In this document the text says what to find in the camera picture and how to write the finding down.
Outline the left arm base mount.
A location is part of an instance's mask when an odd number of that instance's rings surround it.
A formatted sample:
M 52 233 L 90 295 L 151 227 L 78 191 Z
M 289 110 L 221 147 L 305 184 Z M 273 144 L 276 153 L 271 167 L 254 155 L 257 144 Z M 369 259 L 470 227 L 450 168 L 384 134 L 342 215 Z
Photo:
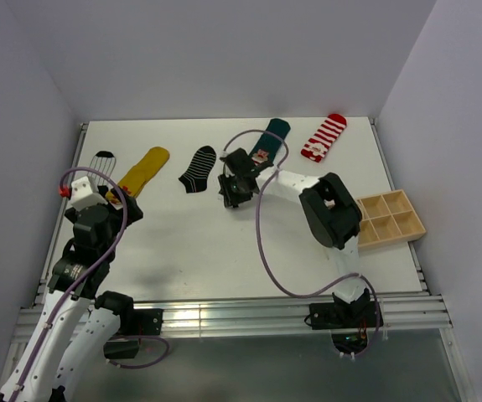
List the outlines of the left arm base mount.
M 143 348 L 143 336 L 159 336 L 163 323 L 163 309 L 137 309 L 127 324 L 103 346 L 105 358 L 133 359 Z

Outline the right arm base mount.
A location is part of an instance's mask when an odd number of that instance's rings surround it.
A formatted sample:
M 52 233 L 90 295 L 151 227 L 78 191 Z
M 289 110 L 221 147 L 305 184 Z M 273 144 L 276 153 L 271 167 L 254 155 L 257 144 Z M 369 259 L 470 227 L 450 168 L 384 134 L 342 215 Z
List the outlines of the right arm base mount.
M 341 358 L 355 360 L 371 344 L 370 330 L 378 332 L 384 320 L 373 301 L 311 303 L 303 322 L 314 331 L 328 330 L 332 346 Z

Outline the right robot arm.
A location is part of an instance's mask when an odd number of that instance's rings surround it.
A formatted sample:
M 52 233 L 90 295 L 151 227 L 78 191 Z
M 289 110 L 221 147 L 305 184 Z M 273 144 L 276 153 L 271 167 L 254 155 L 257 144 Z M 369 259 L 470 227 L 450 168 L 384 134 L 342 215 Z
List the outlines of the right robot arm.
M 283 294 L 308 299 L 333 290 L 334 314 L 344 326 L 354 326 L 375 294 L 368 280 L 353 271 L 358 265 L 358 240 L 362 212 L 341 178 L 335 173 L 323 177 L 282 170 L 266 161 L 255 164 L 242 148 L 220 157 L 224 172 L 218 177 L 219 194 L 227 209 L 235 209 L 257 196 L 255 228 L 257 248 L 271 282 Z M 312 236 L 330 251 L 339 277 L 310 294 L 294 294 L 273 275 L 264 253 L 261 233 L 262 197 L 265 193 L 301 206 Z

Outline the black vertical-striped ankle sock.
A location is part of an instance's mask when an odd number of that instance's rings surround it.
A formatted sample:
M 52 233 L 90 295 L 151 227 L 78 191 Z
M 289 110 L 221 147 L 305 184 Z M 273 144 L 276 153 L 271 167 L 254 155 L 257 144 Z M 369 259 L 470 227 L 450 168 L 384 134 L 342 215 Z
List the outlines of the black vertical-striped ankle sock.
M 241 194 L 239 193 L 236 177 L 221 174 L 218 177 L 218 181 L 220 185 L 219 195 L 223 197 L 225 207 L 238 208 Z

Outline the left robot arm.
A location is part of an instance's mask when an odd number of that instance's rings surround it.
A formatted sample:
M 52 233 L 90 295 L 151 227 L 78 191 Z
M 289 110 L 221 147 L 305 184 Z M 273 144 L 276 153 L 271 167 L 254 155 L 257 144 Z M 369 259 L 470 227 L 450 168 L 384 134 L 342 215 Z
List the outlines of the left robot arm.
M 77 322 L 95 298 L 115 258 L 124 230 L 143 217 L 135 198 L 122 194 L 120 209 L 109 203 L 68 209 L 73 237 L 54 265 L 42 317 L 0 401 L 48 401 L 57 369 Z

